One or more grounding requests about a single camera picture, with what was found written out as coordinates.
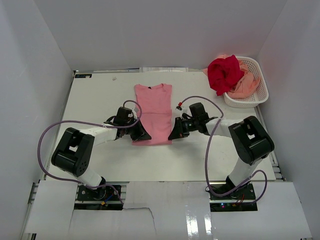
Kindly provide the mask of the pink t-shirt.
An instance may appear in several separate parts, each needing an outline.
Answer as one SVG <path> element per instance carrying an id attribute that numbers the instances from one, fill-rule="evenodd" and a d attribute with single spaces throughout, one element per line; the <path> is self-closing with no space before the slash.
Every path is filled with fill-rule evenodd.
<path id="1" fill-rule="evenodd" d="M 161 83 L 156 86 L 134 86 L 136 100 L 142 109 L 140 122 L 151 136 L 150 140 L 139 140 L 134 146 L 170 145 L 168 137 L 172 131 L 171 96 L 172 85 Z"/>

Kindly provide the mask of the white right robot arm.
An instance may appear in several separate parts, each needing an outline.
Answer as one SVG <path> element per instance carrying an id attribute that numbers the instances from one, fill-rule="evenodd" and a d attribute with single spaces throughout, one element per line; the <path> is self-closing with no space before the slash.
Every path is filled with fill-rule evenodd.
<path id="1" fill-rule="evenodd" d="M 168 140 L 186 138 L 191 132 L 198 131 L 209 136 L 204 159 L 207 190 L 213 196 L 228 196 L 236 200 L 244 193 L 246 185 L 259 170 L 257 166 L 274 151 L 275 145 L 265 128 L 255 116 L 241 120 L 229 120 L 223 117 L 209 117 L 204 105 L 200 102 L 189 106 L 191 115 L 183 113 L 174 120 L 173 129 Z M 226 177 L 225 192 L 218 193 L 210 185 L 208 160 L 211 141 L 214 136 L 231 138 L 238 155 L 232 172 Z"/>

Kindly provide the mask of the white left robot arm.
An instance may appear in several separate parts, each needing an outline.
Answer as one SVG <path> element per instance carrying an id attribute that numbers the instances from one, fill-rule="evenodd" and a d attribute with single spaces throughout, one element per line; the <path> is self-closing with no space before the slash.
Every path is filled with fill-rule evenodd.
<path id="1" fill-rule="evenodd" d="M 129 135 L 133 142 L 152 139 L 137 113 L 121 106 L 116 115 L 109 117 L 102 126 L 82 130 L 67 128 L 51 157 L 51 164 L 85 184 L 90 196 L 99 200 L 105 196 L 106 180 L 89 167 L 92 150 L 94 146 L 118 140 L 125 135 Z"/>

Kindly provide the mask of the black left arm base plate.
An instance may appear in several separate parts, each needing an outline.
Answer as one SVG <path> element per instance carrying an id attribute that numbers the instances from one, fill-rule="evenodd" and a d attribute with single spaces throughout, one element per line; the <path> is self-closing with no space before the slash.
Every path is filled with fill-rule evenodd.
<path id="1" fill-rule="evenodd" d="M 94 204 L 94 203 L 116 203 L 120 204 L 119 197 L 121 196 L 122 186 L 113 185 L 90 189 L 84 185 L 79 185 L 75 197 L 76 204 Z"/>

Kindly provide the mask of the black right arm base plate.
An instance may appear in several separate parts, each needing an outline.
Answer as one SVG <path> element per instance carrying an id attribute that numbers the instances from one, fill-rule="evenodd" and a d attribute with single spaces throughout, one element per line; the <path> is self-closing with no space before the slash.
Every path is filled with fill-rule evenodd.
<path id="1" fill-rule="evenodd" d="M 216 194 L 224 194 L 229 189 L 226 183 L 218 184 L 214 183 L 211 184 L 212 190 Z M 215 196 L 210 191 L 209 188 L 206 186 L 205 191 L 209 193 L 209 199 L 211 203 L 239 203 L 239 202 L 250 202 L 256 199 L 256 194 L 251 183 L 246 183 L 244 186 L 241 186 L 237 190 L 233 191 L 232 193 L 224 196 Z"/>

